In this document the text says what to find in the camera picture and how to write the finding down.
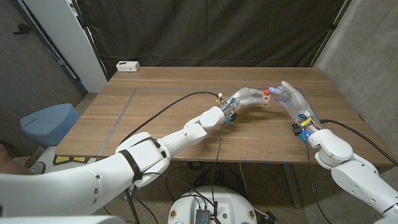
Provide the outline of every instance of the power strip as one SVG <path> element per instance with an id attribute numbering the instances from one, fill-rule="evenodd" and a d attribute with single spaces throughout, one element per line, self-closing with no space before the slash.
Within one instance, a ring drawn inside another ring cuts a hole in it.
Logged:
<path id="1" fill-rule="evenodd" d="M 136 72 L 139 70 L 139 62 L 120 61 L 116 65 L 119 72 Z"/>

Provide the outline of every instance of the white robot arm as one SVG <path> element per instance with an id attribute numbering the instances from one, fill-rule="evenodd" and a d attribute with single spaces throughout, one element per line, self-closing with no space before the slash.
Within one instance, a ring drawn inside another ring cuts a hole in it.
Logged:
<path id="1" fill-rule="evenodd" d="M 86 166 L 42 175 L 0 174 L 0 217 L 92 214 L 132 183 L 143 187 L 153 181 L 157 175 L 142 174 L 166 170 L 173 157 L 198 144 L 224 117 L 231 119 L 241 104 L 267 104 L 261 96 L 260 90 L 243 88 L 180 131 L 160 139 L 133 135 L 115 155 Z"/>
<path id="2" fill-rule="evenodd" d="M 378 223 L 396 223 L 398 219 L 398 192 L 379 177 L 373 164 L 353 152 L 344 140 L 325 129 L 302 94 L 283 81 L 278 88 L 270 88 L 282 99 L 292 119 L 303 130 L 303 141 L 320 149 L 315 159 L 331 170 L 333 180 L 345 191 L 367 203 L 383 218 Z"/>

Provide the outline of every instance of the robot finger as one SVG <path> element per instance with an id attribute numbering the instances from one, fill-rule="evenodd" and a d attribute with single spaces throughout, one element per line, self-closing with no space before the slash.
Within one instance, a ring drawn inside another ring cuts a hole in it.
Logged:
<path id="1" fill-rule="evenodd" d="M 291 84 L 287 83 L 287 81 L 282 81 L 281 84 L 282 84 L 282 88 L 283 88 L 286 92 L 288 92 L 288 93 L 290 93 L 290 94 L 292 94 L 292 93 L 294 93 L 294 92 L 297 92 L 297 90 L 296 90 L 294 87 L 292 87 Z"/>
<path id="2" fill-rule="evenodd" d="M 287 103 L 284 100 L 279 99 L 279 98 L 275 98 L 275 101 L 280 103 L 284 108 L 287 109 Z"/>
<path id="3" fill-rule="evenodd" d="M 281 96 L 283 98 L 289 98 L 290 99 L 292 97 L 287 91 L 281 90 L 281 89 L 278 89 L 278 88 L 269 87 L 269 91 L 271 93 L 276 93 L 276 94 L 278 94 L 279 96 Z"/>

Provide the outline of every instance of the black backdrop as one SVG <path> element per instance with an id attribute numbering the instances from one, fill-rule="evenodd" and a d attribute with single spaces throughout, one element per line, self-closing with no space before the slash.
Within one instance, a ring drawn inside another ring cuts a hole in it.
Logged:
<path id="1" fill-rule="evenodd" d="M 307 67 L 344 0 L 79 0 L 110 76 L 141 66 Z"/>

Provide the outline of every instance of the blue chair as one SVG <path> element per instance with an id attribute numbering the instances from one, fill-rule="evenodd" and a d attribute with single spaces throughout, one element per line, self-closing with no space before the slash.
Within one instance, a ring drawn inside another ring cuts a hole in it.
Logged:
<path id="1" fill-rule="evenodd" d="M 42 147 L 58 146 L 80 118 L 70 103 L 51 106 L 21 118 L 22 132 Z"/>

